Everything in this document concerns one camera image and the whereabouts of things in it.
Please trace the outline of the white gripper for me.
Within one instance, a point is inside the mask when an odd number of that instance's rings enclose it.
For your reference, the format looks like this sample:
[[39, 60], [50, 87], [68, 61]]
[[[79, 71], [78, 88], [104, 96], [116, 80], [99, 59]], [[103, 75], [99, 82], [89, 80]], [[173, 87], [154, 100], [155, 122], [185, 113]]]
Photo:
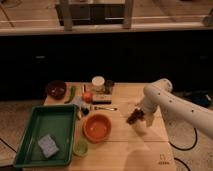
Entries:
[[143, 98], [140, 102], [139, 102], [139, 108], [145, 113], [147, 114], [145, 116], [145, 120], [146, 120], [146, 126], [150, 127], [153, 124], [154, 121], [154, 116], [153, 114], [156, 112], [157, 110], [157, 105], [152, 102], [150, 99], [148, 98]]

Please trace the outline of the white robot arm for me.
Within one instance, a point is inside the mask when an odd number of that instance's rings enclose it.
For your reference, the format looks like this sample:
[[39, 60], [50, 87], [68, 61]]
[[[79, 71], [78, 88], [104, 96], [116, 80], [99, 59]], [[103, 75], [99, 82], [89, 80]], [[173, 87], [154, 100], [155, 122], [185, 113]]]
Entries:
[[153, 115], [157, 107], [167, 109], [213, 139], [213, 110], [173, 95], [172, 89], [171, 81], [166, 78], [146, 84], [138, 107], [145, 115]]

